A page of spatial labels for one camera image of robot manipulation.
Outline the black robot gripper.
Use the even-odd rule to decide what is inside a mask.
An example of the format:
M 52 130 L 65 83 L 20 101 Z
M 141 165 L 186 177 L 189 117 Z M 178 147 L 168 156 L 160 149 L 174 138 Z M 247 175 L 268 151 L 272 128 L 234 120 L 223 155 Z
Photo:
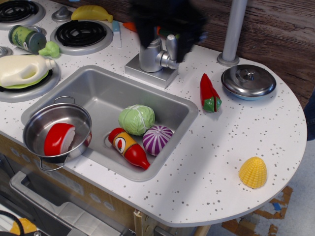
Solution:
M 155 39 L 157 26 L 177 33 L 177 63 L 181 63 L 195 42 L 205 38 L 207 18 L 190 0 L 131 0 L 129 12 L 137 28 L 141 46 Z

